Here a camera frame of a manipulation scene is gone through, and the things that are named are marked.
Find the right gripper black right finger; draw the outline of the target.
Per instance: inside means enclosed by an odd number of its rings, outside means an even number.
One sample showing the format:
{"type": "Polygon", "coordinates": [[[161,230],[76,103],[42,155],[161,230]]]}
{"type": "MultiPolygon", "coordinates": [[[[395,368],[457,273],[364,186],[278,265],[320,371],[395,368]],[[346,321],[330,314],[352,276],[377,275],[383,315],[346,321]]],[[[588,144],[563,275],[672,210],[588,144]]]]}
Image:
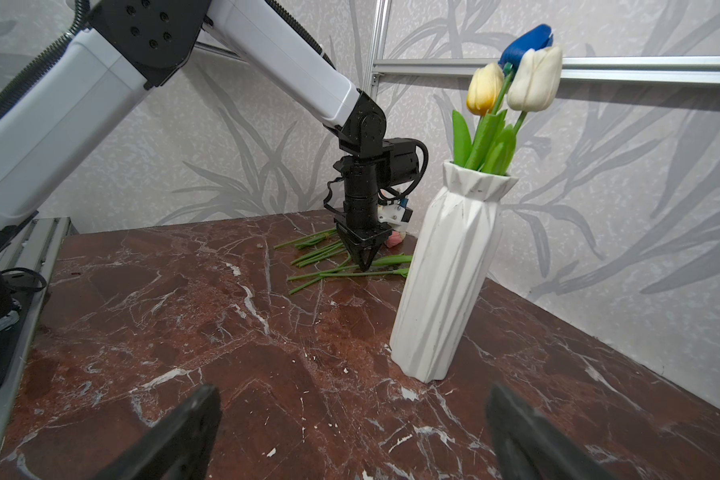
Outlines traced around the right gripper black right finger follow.
{"type": "Polygon", "coordinates": [[[538,410],[507,386],[492,385],[485,406],[504,479],[612,479],[538,410]]]}

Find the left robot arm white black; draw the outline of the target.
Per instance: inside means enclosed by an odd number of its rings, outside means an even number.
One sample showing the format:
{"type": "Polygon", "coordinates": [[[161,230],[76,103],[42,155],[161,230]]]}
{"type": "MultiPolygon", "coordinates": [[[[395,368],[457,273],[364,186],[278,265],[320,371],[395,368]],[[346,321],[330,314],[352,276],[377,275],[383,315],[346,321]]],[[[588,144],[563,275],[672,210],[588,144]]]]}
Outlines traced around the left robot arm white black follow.
{"type": "Polygon", "coordinates": [[[391,227],[383,200],[407,196],[428,152],[387,138],[386,117],[275,1],[79,1],[70,30],[0,92],[0,251],[90,152],[187,62],[201,32],[240,55],[338,138],[345,189],[334,214],[367,269],[391,227]]]}

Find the yellow tulip flower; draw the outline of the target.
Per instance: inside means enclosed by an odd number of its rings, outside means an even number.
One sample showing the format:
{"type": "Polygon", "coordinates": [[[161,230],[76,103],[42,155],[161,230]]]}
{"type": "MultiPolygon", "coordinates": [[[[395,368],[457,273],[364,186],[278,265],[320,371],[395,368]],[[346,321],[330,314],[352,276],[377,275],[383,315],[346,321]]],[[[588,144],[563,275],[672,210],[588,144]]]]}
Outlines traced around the yellow tulip flower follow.
{"type": "Polygon", "coordinates": [[[370,268],[366,271],[361,271],[357,265],[343,263],[332,269],[292,276],[288,278],[289,282],[303,281],[303,283],[292,288],[288,294],[294,295],[311,285],[330,278],[377,277],[387,275],[397,275],[406,278],[412,261],[412,255],[389,255],[374,260],[370,268]]]}
{"type": "Polygon", "coordinates": [[[467,92],[467,109],[480,117],[474,136],[470,135],[463,115],[452,111],[453,162],[465,169],[478,171],[485,162],[488,149],[499,127],[495,113],[505,75],[497,63],[487,64],[475,71],[467,92]]]}

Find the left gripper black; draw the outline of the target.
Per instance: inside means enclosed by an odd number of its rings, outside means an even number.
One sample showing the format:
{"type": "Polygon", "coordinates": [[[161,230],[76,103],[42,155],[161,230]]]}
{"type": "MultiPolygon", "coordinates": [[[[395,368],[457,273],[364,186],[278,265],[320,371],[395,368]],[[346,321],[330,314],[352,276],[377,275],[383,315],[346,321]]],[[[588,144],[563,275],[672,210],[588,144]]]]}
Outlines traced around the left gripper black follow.
{"type": "Polygon", "coordinates": [[[361,270],[368,270],[392,227],[379,219],[378,206],[351,208],[335,214],[335,227],[351,260],[361,270]]]}

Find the white ribbed ceramic vase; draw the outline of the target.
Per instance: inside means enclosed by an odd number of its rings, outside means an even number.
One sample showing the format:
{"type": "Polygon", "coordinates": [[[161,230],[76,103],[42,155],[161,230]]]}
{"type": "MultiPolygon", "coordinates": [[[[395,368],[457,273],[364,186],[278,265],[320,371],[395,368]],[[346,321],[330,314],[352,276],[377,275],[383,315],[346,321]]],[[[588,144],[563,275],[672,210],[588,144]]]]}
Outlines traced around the white ribbed ceramic vase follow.
{"type": "Polygon", "coordinates": [[[511,176],[443,165],[444,186],[426,211],[389,346],[402,372],[446,377],[501,237],[501,201],[511,176]]]}

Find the white tulip flower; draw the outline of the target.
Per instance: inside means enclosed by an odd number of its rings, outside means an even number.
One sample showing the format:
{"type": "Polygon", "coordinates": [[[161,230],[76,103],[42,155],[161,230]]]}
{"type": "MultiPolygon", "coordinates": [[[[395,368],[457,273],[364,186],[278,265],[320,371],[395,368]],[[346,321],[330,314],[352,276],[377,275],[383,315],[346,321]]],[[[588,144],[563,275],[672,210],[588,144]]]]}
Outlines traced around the white tulip flower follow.
{"type": "Polygon", "coordinates": [[[554,101],[562,74],[563,49],[560,46],[528,50],[505,95],[510,110],[519,113],[512,126],[506,126],[497,137],[491,173],[506,176],[517,147],[517,136],[530,112],[540,112],[554,101]]]}

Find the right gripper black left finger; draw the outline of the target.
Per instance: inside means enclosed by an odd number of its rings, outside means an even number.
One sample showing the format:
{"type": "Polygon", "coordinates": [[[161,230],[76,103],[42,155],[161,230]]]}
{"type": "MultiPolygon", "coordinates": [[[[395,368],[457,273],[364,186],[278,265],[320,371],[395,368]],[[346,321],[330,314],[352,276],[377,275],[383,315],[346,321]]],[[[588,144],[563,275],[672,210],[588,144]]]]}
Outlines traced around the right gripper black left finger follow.
{"type": "Polygon", "coordinates": [[[204,479],[221,417],[218,388],[202,385],[93,477],[204,479]]]}

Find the blue tulip flower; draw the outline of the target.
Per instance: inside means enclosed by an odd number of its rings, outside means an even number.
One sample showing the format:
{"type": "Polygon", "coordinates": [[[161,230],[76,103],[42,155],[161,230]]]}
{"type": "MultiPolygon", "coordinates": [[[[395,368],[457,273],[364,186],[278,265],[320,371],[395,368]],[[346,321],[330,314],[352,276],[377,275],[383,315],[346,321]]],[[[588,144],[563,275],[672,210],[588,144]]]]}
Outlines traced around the blue tulip flower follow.
{"type": "Polygon", "coordinates": [[[552,45],[553,33],[551,27],[546,24],[540,24],[515,39],[508,47],[506,47],[499,60],[494,62],[499,65],[505,75],[504,86],[502,87],[497,106],[495,107],[495,113],[500,117],[500,123],[493,142],[488,149],[487,158],[478,172],[492,174],[491,167],[494,161],[492,152],[496,148],[497,137],[506,126],[512,126],[515,124],[510,124],[506,120],[508,109],[504,106],[504,100],[522,56],[530,49],[541,50],[552,45]]]}

